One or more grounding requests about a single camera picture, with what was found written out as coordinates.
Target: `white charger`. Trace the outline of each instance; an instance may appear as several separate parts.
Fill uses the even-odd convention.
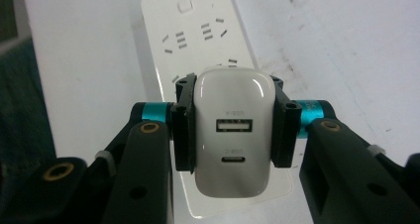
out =
[[[211,197],[252,197],[269,179],[274,83],[251,68],[214,66],[196,80],[195,181]]]

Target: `table surface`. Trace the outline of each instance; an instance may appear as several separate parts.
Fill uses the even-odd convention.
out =
[[[419,0],[235,1],[258,67],[291,99],[330,101],[401,165],[419,152]],[[26,3],[57,154],[91,163],[135,102],[160,100],[140,0]],[[311,223],[298,170],[289,195],[205,219],[189,215],[175,175],[175,222]]]

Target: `dark fabric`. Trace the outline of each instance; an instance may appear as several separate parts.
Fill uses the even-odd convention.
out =
[[[0,56],[0,213],[41,164],[55,158],[32,40]]]

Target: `power strip socket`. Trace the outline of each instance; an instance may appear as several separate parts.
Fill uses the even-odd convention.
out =
[[[142,0],[142,10],[163,101],[208,66],[255,68],[232,0]]]

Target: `white power strip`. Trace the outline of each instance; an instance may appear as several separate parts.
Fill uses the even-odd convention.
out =
[[[142,0],[142,9],[163,101],[208,66],[255,67],[232,0]]]

